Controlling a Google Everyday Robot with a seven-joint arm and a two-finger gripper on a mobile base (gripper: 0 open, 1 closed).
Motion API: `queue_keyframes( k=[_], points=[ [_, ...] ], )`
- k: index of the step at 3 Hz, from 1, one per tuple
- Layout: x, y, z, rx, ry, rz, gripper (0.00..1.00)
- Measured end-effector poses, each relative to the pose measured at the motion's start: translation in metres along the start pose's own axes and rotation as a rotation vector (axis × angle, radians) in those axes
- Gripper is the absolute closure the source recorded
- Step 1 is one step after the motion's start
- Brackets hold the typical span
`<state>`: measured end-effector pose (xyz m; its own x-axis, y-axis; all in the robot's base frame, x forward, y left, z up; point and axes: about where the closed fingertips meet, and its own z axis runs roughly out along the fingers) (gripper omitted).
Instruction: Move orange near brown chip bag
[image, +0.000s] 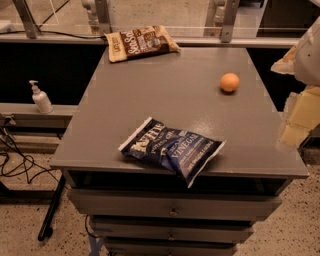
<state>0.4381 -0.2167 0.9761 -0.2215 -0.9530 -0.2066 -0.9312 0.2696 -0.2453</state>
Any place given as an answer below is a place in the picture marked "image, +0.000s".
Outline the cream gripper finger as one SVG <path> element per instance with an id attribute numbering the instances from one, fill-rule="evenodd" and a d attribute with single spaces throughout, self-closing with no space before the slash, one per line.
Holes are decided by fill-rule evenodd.
<path id="1" fill-rule="evenodd" d="M 271 70 L 278 74 L 294 74 L 294 61 L 297 46 L 294 45 L 280 60 L 271 66 Z"/>
<path id="2" fill-rule="evenodd" d="M 286 100 L 279 141 L 298 148 L 320 124 L 320 87 L 307 86 L 301 93 L 290 93 Z"/>

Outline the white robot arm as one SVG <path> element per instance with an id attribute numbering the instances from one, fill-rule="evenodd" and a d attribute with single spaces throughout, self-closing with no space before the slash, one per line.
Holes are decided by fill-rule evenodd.
<path id="1" fill-rule="evenodd" d="M 288 97 L 280 134 L 282 143 L 299 147 L 320 124 L 320 17 L 271 70 L 293 75 L 306 85 L 301 93 L 291 93 Z"/>

